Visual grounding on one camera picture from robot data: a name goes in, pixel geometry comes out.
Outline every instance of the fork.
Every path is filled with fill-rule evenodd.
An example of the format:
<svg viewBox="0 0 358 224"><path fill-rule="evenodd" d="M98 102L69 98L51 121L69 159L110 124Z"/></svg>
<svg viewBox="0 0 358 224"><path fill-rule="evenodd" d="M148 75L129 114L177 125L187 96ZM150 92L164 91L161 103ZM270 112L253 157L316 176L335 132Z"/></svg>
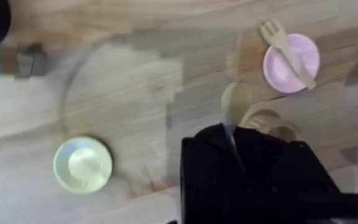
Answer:
<svg viewBox="0 0 358 224"><path fill-rule="evenodd" d="M287 42L287 33L285 32L284 26L276 19L270 19L260 26L260 32L266 42L282 52L288 63L294 69L299 81L308 87L308 89L314 89L317 84L305 66L300 62L299 58L291 50Z"/></svg>

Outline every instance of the wooden utensil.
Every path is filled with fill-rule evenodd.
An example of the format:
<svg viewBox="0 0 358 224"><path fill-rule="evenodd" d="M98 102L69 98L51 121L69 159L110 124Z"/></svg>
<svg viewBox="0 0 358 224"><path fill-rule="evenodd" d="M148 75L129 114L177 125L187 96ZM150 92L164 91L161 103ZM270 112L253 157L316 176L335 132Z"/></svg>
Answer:
<svg viewBox="0 0 358 224"><path fill-rule="evenodd" d="M284 26L277 20L271 19L260 26L260 31L264 39L273 47L278 48L288 63L295 71L295 75L308 89L312 90L316 87L316 82L309 74L305 66L300 62L295 53L291 50L287 42L287 33Z"/></svg>
<svg viewBox="0 0 358 224"><path fill-rule="evenodd" d="M252 103L252 88L245 83L228 85L221 99L222 124L227 136L232 140L233 134Z"/></svg>

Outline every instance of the plate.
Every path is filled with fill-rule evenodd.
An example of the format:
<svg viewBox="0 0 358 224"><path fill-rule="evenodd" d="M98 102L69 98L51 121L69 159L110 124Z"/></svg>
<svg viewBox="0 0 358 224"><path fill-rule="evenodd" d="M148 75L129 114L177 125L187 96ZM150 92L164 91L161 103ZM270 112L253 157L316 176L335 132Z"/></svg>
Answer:
<svg viewBox="0 0 358 224"><path fill-rule="evenodd" d="M316 44L309 37L301 34L288 35L288 44L310 75L316 78L320 67L320 54ZM266 51L263 71L267 83L282 93L296 93L306 88L296 77L285 57L275 47L269 47Z"/></svg>
<svg viewBox="0 0 358 224"><path fill-rule="evenodd" d="M110 179L112 167L108 148L86 136L64 142L53 160L53 171L59 184L76 194L102 189Z"/></svg>

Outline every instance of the pale yellow plate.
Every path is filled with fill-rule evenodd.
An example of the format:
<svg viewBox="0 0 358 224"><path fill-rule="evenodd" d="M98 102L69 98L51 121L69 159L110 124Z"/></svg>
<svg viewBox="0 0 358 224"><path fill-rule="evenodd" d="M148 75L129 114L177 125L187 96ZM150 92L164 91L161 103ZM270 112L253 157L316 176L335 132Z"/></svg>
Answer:
<svg viewBox="0 0 358 224"><path fill-rule="evenodd" d="M107 147L90 137L63 143L55 154L53 171L59 184L76 194L102 189L112 173L113 161Z"/></svg>

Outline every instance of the wood grain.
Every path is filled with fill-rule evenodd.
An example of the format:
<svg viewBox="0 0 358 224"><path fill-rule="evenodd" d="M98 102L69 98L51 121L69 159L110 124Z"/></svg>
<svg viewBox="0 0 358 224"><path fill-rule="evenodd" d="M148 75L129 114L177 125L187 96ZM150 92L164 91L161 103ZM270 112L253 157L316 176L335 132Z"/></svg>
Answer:
<svg viewBox="0 0 358 224"><path fill-rule="evenodd" d="M226 85L299 126L337 184L358 192L358 1L11 0L6 45L41 43L48 75L0 79L0 223L166 223L180 215L180 141L221 120ZM258 22L277 17L321 53L318 88L266 85ZM116 172L72 195L53 176L66 139L104 139Z"/></svg>

